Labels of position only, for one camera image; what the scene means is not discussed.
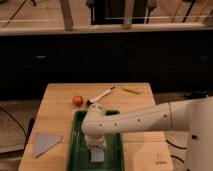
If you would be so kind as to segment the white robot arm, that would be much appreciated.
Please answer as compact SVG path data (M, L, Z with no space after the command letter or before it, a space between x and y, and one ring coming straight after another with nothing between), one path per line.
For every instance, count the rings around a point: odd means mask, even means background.
M101 146L111 133L186 131L185 171L213 171L213 97L166 102L135 111L106 115L92 104L83 119L82 132L89 147Z

